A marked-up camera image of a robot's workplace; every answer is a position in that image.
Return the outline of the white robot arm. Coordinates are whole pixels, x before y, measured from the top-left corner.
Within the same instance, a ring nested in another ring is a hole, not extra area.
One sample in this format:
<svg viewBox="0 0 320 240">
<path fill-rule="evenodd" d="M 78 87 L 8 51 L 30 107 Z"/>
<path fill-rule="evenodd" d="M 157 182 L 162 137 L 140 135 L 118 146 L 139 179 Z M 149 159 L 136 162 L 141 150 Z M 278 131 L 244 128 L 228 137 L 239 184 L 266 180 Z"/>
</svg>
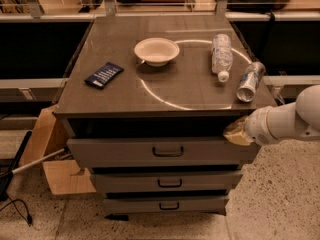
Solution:
<svg viewBox="0 0 320 240">
<path fill-rule="evenodd" d="M 287 139 L 319 141 L 320 86 L 304 89 L 293 103 L 256 109 L 227 126 L 223 135 L 242 146 L 266 146 Z"/>
</svg>

